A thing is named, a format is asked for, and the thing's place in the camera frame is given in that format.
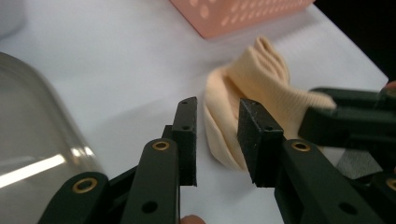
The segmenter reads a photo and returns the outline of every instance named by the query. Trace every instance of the beige cloth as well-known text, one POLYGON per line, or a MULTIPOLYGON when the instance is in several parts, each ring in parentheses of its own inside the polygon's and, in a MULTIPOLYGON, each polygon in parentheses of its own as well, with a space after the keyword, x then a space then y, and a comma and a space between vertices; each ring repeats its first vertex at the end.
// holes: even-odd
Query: beige cloth
POLYGON ((298 129, 309 106, 334 108, 331 97, 296 90, 289 70, 265 37, 256 39, 235 62, 213 71, 205 91, 205 130, 210 151, 227 167, 246 170, 237 141, 239 100, 260 102, 284 129, 287 139, 298 129))

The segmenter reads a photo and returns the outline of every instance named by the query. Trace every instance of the pink basket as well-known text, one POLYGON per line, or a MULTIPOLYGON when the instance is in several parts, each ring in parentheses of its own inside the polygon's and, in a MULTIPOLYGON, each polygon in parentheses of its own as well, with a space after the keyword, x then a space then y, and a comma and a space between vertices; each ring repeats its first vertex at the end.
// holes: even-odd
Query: pink basket
POLYGON ((301 10, 315 0, 170 0, 204 37, 222 35, 301 10))

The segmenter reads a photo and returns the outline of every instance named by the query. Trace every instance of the tabletop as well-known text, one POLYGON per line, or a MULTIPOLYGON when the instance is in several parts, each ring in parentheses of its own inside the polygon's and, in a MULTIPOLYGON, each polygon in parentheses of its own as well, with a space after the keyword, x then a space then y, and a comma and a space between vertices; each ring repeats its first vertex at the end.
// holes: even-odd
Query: tabletop
POLYGON ((210 71, 265 35, 294 88, 379 91, 387 82, 315 6, 203 39, 167 0, 25 3, 24 25, 0 39, 0 51, 48 81, 109 178, 136 166, 144 145, 172 123, 177 103, 197 96, 198 187, 181 188, 180 215, 206 223, 283 223, 273 189, 255 188, 248 173, 210 154, 202 107, 210 71))

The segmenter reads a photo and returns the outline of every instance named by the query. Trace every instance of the plastic basket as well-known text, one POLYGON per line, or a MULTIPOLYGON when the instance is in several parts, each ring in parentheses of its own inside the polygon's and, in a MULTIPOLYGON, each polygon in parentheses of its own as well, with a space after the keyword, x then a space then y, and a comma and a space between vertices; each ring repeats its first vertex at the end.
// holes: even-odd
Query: plastic basket
POLYGON ((204 38, 304 9, 315 0, 170 0, 204 38))

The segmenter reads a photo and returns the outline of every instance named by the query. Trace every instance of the white table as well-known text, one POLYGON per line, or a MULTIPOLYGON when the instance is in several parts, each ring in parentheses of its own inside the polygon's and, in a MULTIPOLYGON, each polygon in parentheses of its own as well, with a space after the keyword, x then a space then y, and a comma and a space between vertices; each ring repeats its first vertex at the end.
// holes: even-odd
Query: white table
POLYGON ((143 146, 197 96, 198 188, 181 188, 181 215, 207 223, 283 223, 272 189, 211 156, 202 102, 214 68, 266 35, 291 85, 379 91, 375 65, 316 7, 205 40, 166 0, 26 1, 27 22, 0 51, 30 64, 56 90, 109 178, 137 165, 143 146))

